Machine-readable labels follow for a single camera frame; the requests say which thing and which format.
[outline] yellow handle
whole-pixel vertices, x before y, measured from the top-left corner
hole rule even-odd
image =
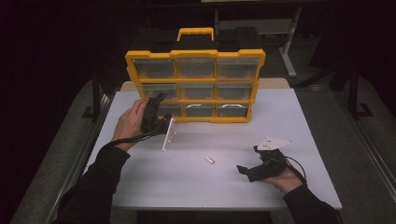
[[[210,35],[212,37],[212,41],[215,40],[212,27],[181,28],[178,30],[177,41],[180,41],[182,35]]]

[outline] forearm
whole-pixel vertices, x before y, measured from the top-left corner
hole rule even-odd
[[[287,193],[283,199],[296,224],[339,223],[334,208],[319,200],[306,185]]]
[[[101,149],[95,163],[62,197],[56,223],[108,223],[112,195],[129,157],[117,147]]]

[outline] storage organizer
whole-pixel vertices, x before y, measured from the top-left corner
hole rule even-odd
[[[177,122],[249,122],[265,52],[254,27],[141,30],[126,53],[140,97],[167,92],[159,116]]]

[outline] person's left hand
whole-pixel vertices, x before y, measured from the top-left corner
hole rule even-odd
[[[111,141],[135,137],[142,134],[140,127],[142,125],[142,118],[145,113],[146,104],[147,101],[145,100],[136,100],[132,108],[128,109],[120,116]],[[116,144],[116,147],[119,147],[124,151],[128,151],[134,145],[136,145],[136,143],[119,143]]]

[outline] storage compartment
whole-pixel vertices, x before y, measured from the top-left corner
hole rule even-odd
[[[160,104],[158,108],[158,116],[163,117],[165,114],[171,114],[172,117],[181,116],[181,108],[179,104]]]
[[[181,100],[211,100],[214,83],[179,83],[178,89]]]
[[[174,78],[175,67],[171,59],[133,59],[140,78]]]
[[[245,117],[248,112],[248,105],[229,104],[216,105],[217,117]]]
[[[218,83],[217,99],[218,100],[248,100],[250,99],[251,83]]]
[[[176,59],[177,77],[208,78],[215,75],[215,59],[180,58]]]
[[[142,84],[142,87],[146,98],[156,97],[160,92],[166,92],[168,95],[165,101],[177,100],[176,84]]]
[[[259,59],[217,59],[217,79],[253,80]]]
[[[213,104],[184,104],[183,110],[186,117],[212,117]]]

